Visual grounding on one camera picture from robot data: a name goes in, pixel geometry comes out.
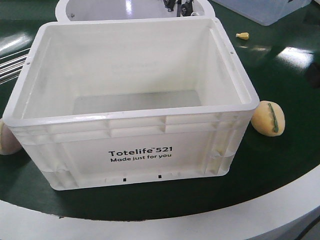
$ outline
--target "plastic storage bin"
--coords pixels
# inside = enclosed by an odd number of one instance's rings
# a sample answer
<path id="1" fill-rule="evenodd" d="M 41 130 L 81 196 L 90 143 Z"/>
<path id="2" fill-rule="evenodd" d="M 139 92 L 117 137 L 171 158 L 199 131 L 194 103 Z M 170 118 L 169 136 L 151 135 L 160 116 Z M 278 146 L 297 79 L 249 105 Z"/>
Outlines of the plastic storage bin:
<path id="1" fill-rule="evenodd" d="M 216 18 L 52 22 L 3 119 L 66 190 L 224 175 L 258 104 Z"/>
<path id="2" fill-rule="evenodd" d="M 269 26 L 284 16 L 311 3 L 311 0 L 213 0 L 263 26 Z"/>

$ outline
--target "potato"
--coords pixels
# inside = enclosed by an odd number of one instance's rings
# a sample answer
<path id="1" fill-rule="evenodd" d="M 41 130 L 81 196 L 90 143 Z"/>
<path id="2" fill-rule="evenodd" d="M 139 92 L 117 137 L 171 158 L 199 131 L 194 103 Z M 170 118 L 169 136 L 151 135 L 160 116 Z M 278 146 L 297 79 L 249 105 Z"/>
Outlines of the potato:
<path id="1" fill-rule="evenodd" d="M 280 136 L 285 130 L 285 114 L 275 102 L 261 101 L 251 118 L 251 124 L 265 136 Z"/>
<path id="2" fill-rule="evenodd" d="M 4 121 L 0 119 L 0 154 L 10 155 L 22 148 L 16 137 L 10 131 Z"/>

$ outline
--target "white container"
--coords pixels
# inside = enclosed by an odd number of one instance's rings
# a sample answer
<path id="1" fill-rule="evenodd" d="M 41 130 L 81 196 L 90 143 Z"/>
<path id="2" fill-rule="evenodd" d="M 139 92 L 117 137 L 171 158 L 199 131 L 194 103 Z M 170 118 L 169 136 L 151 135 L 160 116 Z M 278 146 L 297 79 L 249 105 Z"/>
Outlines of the white container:
<path id="1" fill-rule="evenodd" d="M 192 8 L 194 15 L 215 17 L 207 0 L 193 0 Z M 177 11 L 177 4 L 168 11 L 163 0 L 60 0 L 55 17 L 59 22 L 175 18 Z"/>
<path id="2" fill-rule="evenodd" d="M 3 120 L 56 190 L 221 176 L 258 96 L 218 19 L 43 25 Z"/>
<path id="3" fill-rule="evenodd" d="M 251 19 L 269 26 L 286 15 L 303 8 L 311 0 L 213 0 L 214 2 Z"/>

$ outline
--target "metal rod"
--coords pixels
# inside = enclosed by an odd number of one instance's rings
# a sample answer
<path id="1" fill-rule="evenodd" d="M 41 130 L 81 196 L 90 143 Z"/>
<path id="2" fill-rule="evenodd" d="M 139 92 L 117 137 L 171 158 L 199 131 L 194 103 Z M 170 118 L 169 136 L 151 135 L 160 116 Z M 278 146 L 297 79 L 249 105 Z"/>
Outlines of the metal rod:
<path id="1" fill-rule="evenodd" d="M 13 72 L 10 72 L 10 73 L 8 73 L 6 75 L 1 76 L 0 77 L 0 84 L 3 84 L 5 82 L 7 82 L 7 81 L 10 81 L 10 80 L 18 77 L 19 74 L 20 74 L 20 71 L 21 71 L 21 69 L 18 69 L 18 70 L 15 70 Z"/>
<path id="2" fill-rule="evenodd" d="M 6 67 L 9 66 L 9 65 L 13 65 L 13 64 L 15 64 L 16 62 L 20 62 L 21 60 L 25 61 L 26 58 L 27 58 L 27 56 L 28 56 L 28 54 L 22 55 L 22 56 L 19 56 L 19 57 L 17 57 L 17 58 L 14 58 L 14 59 L 12 59 L 12 60 L 10 60 L 10 61 L 6 61 L 6 62 L 0 64 L 0 70 L 3 69 L 3 68 L 6 68 Z"/>
<path id="3" fill-rule="evenodd" d="M 15 53 L 12 53 L 12 54 L 10 54 L 10 55 L 8 55 L 8 56 L 1 57 L 1 58 L 0 58 L 0 61 L 3 60 L 3 59 L 6 59 L 6 58 L 8 58 L 8 57 L 17 55 L 17 54 L 19 54 L 19 53 L 23 53 L 23 52 L 25 52 L 25 51 L 29 51 L 29 50 L 30 50 L 30 48 L 27 48 L 27 49 L 24 49 L 24 50 L 21 50 L 21 51 L 17 51 L 17 52 L 15 52 Z"/>
<path id="4" fill-rule="evenodd" d="M 1 77 L 1 75 L 3 75 L 3 74 L 7 74 L 7 73 L 9 73 L 9 72 L 11 72 L 12 70 L 15 70 L 15 69 L 17 69 L 17 68 L 22 68 L 22 66 L 24 65 L 24 63 L 25 63 L 25 61 L 23 60 L 23 61 L 18 61 L 18 62 L 16 62 L 15 64 L 12 64 L 12 65 L 10 65 L 10 66 L 6 66 L 6 67 L 4 67 L 4 68 L 0 68 L 0 77 Z"/>

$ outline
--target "green surface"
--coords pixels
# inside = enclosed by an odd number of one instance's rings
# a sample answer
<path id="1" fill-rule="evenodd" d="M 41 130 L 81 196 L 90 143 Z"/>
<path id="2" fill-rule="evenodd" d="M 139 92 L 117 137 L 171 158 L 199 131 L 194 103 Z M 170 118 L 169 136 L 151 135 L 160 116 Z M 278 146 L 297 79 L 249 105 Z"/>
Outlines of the green surface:
<path id="1" fill-rule="evenodd" d="M 40 25 L 55 20 L 57 0 L 0 1 L 0 57 L 30 46 Z M 320 6 L 315 2 L 271 26 L 261 26 L 213 3 L 261 100 L 278 103 L 282 136 L 251 125 L 229 173 L 222 177 L 55 191 L 22 150 L 0 155 L 0 200 L 60 216 L 144 220 L 190 215 L 238 204 L 276 190 L 320 164 L 320 89 L 304 78 L 320 63 Z M 250 39 L 235 38 L 249 32 Z M 27 36 L 25 42 L 14 42 Z M 14 81 L 0 85 L 3 113 Z"/>

